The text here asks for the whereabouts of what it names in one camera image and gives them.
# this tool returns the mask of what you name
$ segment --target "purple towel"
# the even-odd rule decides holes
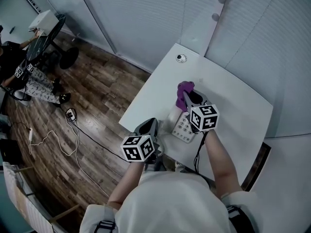
[[[192,81],[183,81],[182,83],[178,84],[176,106],[180,108],[183,112],[188,111],[184,99],[184,91],[190,93],[193,89],[194,83]]]

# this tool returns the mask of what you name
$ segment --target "white remote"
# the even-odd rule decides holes
[[[192,132],[191,126],[186,118],[188,115],[188,112],[183,112],[172,130],[172,135],[186,143],[189,143],[194,138],[194,133]]]

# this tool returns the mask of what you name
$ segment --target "wooden floor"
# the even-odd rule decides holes
[[[74,108],[78,126],[121,155],[121,141],[129,132],[118,121],[150,74],[88,43],[71,40],[70,36],[60,33],[56,43],[65,50],[77,46],[80,50],[77,61],[67,70],[56,67],[48,76],[51,79],[60,77],[64,90],[72,95],[70,102],[62,105],[63,110]],[[5,111],[11,121],[23,122],[34,129],[33,143],[39,143],[54,130],[65,152],[71,153],[75,149],[76,136],[66,124],[63,111],[53,104],[32,98],[26,107],[8,98]],[[79,169],[75,155],[67,157],[61,152],[55,135],[50,134],[40,146],[33,146],[30,155],[28,130],[15,124],[11,133],[18,141],[25,164],[35,167],[38,179],[57,200],[67,209],[77,203],[82,206],[78,221],[89,204],[107,202],[103,191]],[[128,163],[84,134],[80,136],[77,157],[81,167],[107,194],[111,194]]]

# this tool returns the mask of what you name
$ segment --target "white box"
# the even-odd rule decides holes
[[[53,28],[57,25],[58,19],[52,13],[51,10],[47,10],[43,13],[40,13],[34,21],[30,24],[29,30],[33,30],[35,28],[39,30],[43,30],[42,35],[49,35]]]
[[[150,135],[128,136],[123,140],[121,148],[126,160],[130,162],[143,162],[155,151]]]
[[[190,123],[199,131],[215,129],[218,118],[219,112],[215,104],[191,108]]]

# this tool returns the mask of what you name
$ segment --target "white desk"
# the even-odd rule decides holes
[[[175,59],[178,54],[185,54],[187,61],[178,63]],[[133,132],[149,118],[164,120],[176,102],[177,85],[182,81],[193,81],[194,89],[206,94],[217,105],[220,119],[216,132],[242,184],[263,142],[273,106],[219,65],[179,44],[163,58],[119,123]],[[196,135],[189,144],[172,135],[164,135],[161,139],[168,156],[194,169],[193,160],[201,138],[202,134]],[[214,179],[204,146],[199,171]]]

